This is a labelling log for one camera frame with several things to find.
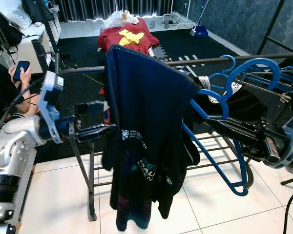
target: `curtain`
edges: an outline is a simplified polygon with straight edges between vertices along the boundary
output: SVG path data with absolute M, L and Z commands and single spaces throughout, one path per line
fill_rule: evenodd
M 116 10 L 128 10 L 135 15 L 161 16 L 170 13 L 171 0 L 55 0 L 61 21 L 107 19 Z
M 55 0 L 61 21 L 107 19 L 115 10 L 115 0 Z
M 171 0 L 117 0 L 119 10 L 128 10 L 135 15 L 161 16 L 170 13 Z

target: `dark wall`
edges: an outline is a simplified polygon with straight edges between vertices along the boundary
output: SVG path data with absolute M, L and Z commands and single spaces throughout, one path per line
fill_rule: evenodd
M 174 10 L 187 15 L 184 3 L 174 1 Z M 192 0 L 189 18 L 197 22 L 201 0 Z M 256 54 L 272 20 L 279 0 L 210 0 L 201 24 L 220 37 L 250 54 Z M 286 0 L 271 36 L 293 48 L 293 0 Z M 267 42 L 263 54 L 284 53 L 286 50 Z

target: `man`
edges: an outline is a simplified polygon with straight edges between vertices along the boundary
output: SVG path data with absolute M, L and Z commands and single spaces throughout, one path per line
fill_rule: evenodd
M 2 46 L 0 41 L 0 56 L 2 54 Z M 13 75 L 15 68 L 7 70 L 0 64 L 0 118 L 2 117 L 5 108 L 7 108 L 13 99 L 18 95 L 16 86 L 14 85 Z M 21 89 L 24 90 L 28 87 L 31 74 L 30 69 L 24 72 L 21 68 Z M 30 91 L 26 91 L 19 100 L 19 104 L 15 106 L 14 112 L 17 112 L 24 116 L 31 116 L 37 113 L 37 103 L 39 101 L 39 95 L 30 95 Z

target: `white plastic bag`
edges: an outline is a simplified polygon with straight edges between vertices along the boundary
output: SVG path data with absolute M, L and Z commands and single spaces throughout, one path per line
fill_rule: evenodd
M 114 27 L 123 27 L 127 23 L 137 24 L 139 20 L 137 17 L 131 15 L 129 11 L 115 11 L 113 14 L 103 22 L 102 30 Z
M 31 19 L 26 12 L 16 9 L 7 15 L 8 19 L 15 23 L 20 29 L 27 29 L 31 25 Z

